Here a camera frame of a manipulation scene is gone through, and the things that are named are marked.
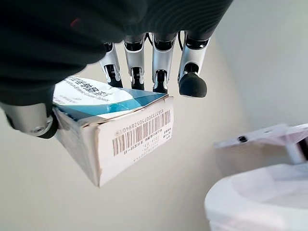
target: white wall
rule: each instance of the white wall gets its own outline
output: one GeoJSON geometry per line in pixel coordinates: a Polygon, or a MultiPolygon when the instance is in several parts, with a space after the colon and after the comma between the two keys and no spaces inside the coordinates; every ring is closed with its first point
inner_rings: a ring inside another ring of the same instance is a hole
{"type": "MultiPolygon", "coordinates": [[[[122,47],[118,54],[128,87],[122,47]]],[[[149,44],[145,58],[145,86],[150,90],[149,44]]],[[[204,197],[222,176],[212,144],[249,129],[215,39],[202,71],[208,85],[205,99],[179,96],[179,63],[176,45],[169,83],[169,93],[175,96],[172,140],[101,189],[92,185],[57,140],[40,140],[14,131],[1,113],[0,230],[208,231],[204,197]]],[[[97,64],[80,75],[105,79],[97,64]]],[[[246,165],[236,168],[245,169],[246,165]]]]}
{"type": "Polygon", "coordinates": [[[235,0],[218,26],[252,128],[308,122],[307,12],[307,0],[235,0]]]}

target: barcode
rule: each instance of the barcode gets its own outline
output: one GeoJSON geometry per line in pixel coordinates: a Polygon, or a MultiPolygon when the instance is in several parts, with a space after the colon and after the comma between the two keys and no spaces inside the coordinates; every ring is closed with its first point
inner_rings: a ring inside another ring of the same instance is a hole
{"type": "Polygon", "coordinates": [[[114,155],[118,155],[170,123],[170,110],[112,140],[114,155]]]}

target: blue stripe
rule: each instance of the blue stripe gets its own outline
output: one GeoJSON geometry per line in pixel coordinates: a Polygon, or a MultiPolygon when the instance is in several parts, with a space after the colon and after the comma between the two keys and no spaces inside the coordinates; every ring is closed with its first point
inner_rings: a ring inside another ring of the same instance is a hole
{"type": "Polygon", "coordinates": [[[143,96],[139,96],[138,98],[126,100],[118,103],[111,103],[111,104],[101,104],[101,105],[58,105],[56,106],[60,108],[62,111],[70,114],[76,120],[80,120],[83,118],[87,118],[90,116],[97,116],[112,112],[121,112],[126,110],[132,110],[139,107],[143,107],[148,105],[149,103],[162,98],[166,94],[150,92],[149,94],[141,94],[143,96]]]}

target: white box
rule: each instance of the white box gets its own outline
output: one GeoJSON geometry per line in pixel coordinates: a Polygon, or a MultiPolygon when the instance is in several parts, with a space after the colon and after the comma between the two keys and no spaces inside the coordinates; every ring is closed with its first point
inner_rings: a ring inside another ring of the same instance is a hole
{"type": "Polygon", "coordinates": [[[102,186],[171,138],[173,98],[69,77],[56,85],[57,139],[102,186]]]}

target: black fingertip pad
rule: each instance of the black fingertip pad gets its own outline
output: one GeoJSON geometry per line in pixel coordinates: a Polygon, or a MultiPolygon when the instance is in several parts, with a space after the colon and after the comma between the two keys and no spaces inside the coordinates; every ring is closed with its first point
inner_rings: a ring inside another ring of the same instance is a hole
{"type": "Polygon", "coordinates": [[[206,83],[195,73],[189,72],[180,80],[179,92],[180,95],[203,98],[207,93],[206,83]]]}
{"type": "Polygon", "coordinates": [[[115,78],[111,78],[111,81],[108,84],[114,88],[123,88],[122,80],[117,81],[115,78]]]}
{"type": "Polygon", "coordinates": [[[43,135],[39,136],[42,139],[50,139],[51,137],[53,137],[57,130],[58,130],[58,120],[57,117],[54,115],[54,113],[51,113],[52,115],[52,125],[50,127],[50,129],[43,135]]]}

